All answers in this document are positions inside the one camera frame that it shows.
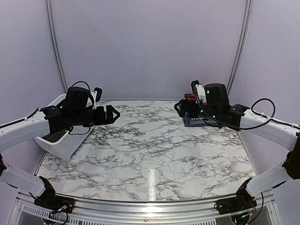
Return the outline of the red black plaid shirt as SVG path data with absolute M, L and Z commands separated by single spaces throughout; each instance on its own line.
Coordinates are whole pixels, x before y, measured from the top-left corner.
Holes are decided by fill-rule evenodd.
M 184 94 L 184 97 L 187 101 L 196 101 L 195 94 L 193 93 Z

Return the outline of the blue checked shirt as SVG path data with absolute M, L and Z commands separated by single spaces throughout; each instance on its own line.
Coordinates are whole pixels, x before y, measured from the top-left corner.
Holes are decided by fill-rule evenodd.
M 183 117 L 182 120 L 186 127 L 219 127 L 216 122 L 210 120 L 191 121 L 188 116 Z

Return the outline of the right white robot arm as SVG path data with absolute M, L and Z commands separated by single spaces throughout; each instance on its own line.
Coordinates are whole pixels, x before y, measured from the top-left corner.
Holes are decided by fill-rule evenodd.
M 221 83 L 201 85 L 191 83 L 192 93 L 175 104 L 174 109 L 182 118 L 201 119 L 215 127 L 227 127 L 235 131 L 248 131 L 277 143 L 289 152 L 284 162 L 264 173 L 246 180 L 236 196 L 218 200 L 216 209 L 220 214 L 235 212 L 256 206 L 255 197 L 263 191 L 276 188 L 286 181 L 300 178 L 300 127 L 265 115 L 252 107 L 230 105 L 226 86 Z

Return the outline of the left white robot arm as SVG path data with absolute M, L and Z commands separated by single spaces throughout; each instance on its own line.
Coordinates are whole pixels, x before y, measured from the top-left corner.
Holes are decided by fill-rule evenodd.
M 120 113 L 112 105 L 97 106 L 101 95 L 100 88 L 91 92 L 89 88 L 71 86 L 65 98 L 57 105 L 37 109 L 28 117 L 2 125 L 0 150 L 4 151 L 26 140 L 70 130 L 76 126 L 90 128 L 113 124 L 120 117 Z M 0 161 L 0 181 L 31 193 L 36 203 L 42 203 L 50 209 L 59 205 L 59 198 L 46 178 L 33 176 L 11 166 L 3 159 Z

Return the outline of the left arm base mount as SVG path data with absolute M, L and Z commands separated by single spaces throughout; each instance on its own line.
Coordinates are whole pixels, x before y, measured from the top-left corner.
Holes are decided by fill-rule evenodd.
M 34 200 L 34 204 L 52 211 L 58 211 L 62 207 L 66 206 L 66 209 L 62 209 L 61 212 L 72 213 L 75 200 L 73 198 L 67 198 L 62 196 L 55 196 L 52 199 L 42 200 L 38 198 Z

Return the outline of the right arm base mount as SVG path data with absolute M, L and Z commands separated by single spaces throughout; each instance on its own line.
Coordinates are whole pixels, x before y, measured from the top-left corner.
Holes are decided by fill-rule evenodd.
M 235 213 L 243 210 L 254 209 L 257 206 L 256 201 L 250 199 L 248 202 L 238 197 L 219 199 L 214 205 L 220 215 Z

